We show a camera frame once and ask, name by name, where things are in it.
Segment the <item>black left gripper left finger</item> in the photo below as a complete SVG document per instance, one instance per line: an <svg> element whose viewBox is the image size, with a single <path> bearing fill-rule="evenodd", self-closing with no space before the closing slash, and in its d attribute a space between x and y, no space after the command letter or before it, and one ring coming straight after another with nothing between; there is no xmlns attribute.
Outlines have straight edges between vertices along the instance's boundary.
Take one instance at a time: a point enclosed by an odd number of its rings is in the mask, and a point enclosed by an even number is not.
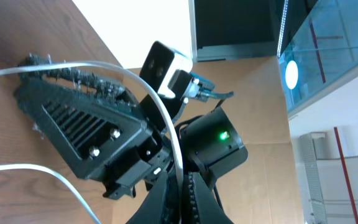
<svg viewBox="0 0 358 224"><path fill-rule="evenodd" d="M175 175L161 172L135 214L127 224L179 223L179 198Z"/></svg>

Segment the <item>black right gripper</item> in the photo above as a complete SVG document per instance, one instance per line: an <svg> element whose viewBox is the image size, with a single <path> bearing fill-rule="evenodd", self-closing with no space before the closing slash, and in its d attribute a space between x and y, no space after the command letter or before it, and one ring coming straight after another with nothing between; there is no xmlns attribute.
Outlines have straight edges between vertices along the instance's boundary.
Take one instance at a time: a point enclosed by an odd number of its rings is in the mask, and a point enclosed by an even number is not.
<svg viewBox="0 0 358 224"><path fill-rule="evenodd" d="M104 198L135 197L170 172L166 124L150 95L140 104L118 80L75 68L22 72L14 96L79 179L102 180Z"/></svg>

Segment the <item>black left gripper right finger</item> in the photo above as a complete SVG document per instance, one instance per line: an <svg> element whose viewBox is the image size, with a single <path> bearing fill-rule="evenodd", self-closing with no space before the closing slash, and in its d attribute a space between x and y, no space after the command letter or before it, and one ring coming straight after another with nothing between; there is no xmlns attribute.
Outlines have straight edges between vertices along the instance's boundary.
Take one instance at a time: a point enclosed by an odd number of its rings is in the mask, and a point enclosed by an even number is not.
<svg viewBox="0 0 358 224"><path fill-rule="evenodd" d="M233 224L197 172L189 173L183 181L181 221L184 224Z"/></svg>

